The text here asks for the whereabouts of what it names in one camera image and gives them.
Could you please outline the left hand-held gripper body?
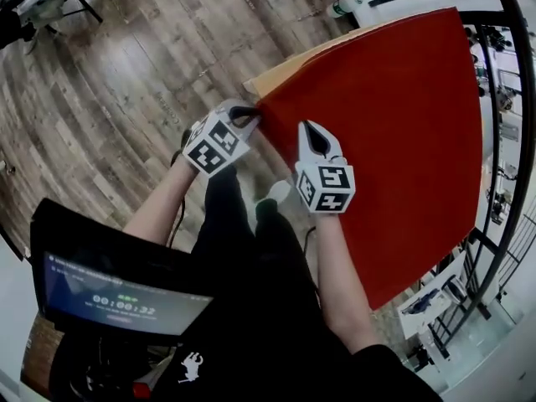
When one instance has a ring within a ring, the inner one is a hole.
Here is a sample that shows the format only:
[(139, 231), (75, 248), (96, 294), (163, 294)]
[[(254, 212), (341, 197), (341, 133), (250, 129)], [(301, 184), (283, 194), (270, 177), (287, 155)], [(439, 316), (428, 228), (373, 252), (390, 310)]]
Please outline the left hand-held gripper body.
[(245, 128), (232, 123), (227, 110), (212, 110), (193, 124), (183, 155), (202, 174), (211, 178), (250, 150), (248, 134)]

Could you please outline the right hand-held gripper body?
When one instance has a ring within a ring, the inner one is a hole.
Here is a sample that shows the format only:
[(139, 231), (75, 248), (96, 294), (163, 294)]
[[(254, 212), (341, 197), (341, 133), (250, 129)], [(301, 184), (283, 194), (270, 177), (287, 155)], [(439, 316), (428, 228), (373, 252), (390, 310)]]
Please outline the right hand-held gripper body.
[(296, 162), (296, 189), (311, 214), (342, 214), (355, 194), (353, 167)]

